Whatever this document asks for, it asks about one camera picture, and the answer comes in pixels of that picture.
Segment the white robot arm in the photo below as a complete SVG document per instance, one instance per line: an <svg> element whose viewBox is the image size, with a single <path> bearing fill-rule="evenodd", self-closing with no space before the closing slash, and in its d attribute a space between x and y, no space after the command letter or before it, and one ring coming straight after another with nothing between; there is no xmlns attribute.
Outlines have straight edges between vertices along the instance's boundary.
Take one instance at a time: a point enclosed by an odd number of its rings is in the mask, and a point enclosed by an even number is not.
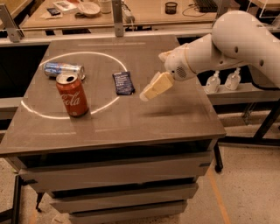
<svg viewBox="0 0 280 224"><path fill-rule="evenodd" d="M191 43L158 55L165 71L156 73L140 94L148 100L161 95L175 81L186 81L205 71L251 65L280 87L280 39L246 11L220 16L212 32Z"/></svg>

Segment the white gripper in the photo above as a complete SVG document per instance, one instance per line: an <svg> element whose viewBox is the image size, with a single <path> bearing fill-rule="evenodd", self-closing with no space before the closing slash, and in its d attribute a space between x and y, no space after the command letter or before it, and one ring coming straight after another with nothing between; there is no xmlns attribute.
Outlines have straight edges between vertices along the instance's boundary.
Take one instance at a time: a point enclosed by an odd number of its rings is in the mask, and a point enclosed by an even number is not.
<svg viewBox="0 0 280 224"><path fill-rule="evenodd" d="M164 62L167 72L157 72L150 83L143 89L139 97L144 102L161 95L171 88L174 80L186 81L196 76L196 73L187 63L186 45L181 45L171 51L161 52L158 57Z"/></svg>

